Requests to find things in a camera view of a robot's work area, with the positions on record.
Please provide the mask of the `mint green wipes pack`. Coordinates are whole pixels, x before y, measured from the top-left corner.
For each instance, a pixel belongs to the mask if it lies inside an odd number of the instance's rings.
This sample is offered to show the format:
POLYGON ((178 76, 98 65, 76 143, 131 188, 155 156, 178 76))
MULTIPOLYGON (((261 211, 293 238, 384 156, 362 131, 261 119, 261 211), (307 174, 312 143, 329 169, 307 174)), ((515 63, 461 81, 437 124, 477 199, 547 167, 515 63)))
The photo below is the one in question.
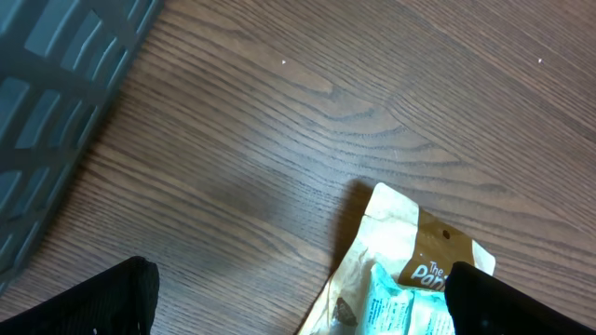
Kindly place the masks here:
POLYGON ((442 292, 400 286, 376 263, 355 333, 454 335, 455 328, 442 292))

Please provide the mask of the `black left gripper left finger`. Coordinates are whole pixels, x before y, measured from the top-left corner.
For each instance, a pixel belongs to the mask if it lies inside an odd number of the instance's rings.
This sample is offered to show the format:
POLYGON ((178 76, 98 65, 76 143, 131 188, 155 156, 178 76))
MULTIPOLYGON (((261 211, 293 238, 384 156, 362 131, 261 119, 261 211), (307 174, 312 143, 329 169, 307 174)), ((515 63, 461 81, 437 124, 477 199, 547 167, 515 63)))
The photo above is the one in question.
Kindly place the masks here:
POLYGON ((135 256, 1 323, 1 335, 149 335, 157 265, 135 256))

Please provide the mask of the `brown patterned snack bag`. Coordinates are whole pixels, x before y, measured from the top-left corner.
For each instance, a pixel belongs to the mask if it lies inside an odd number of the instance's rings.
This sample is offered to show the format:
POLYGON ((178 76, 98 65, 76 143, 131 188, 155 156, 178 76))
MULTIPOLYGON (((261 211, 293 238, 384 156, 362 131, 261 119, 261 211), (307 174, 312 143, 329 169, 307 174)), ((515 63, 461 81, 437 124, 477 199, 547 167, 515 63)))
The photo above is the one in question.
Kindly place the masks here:
POLYGON ((492 275, 495 258, 475 240, 384 183, 375 185, 357 235, 315 301, 303 334, 356 334, 371 268, 404 287, 444 294, 457 261, 492 275))

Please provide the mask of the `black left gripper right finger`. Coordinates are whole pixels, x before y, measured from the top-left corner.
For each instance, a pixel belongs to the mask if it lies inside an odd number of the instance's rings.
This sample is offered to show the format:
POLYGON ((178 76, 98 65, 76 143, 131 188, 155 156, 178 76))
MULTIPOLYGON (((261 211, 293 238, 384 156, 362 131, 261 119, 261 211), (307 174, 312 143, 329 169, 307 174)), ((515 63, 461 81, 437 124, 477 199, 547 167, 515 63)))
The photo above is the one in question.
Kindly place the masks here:
POLYGON ((463 261, 453 264, 444 295, 456 335, 595 335, 463 261))

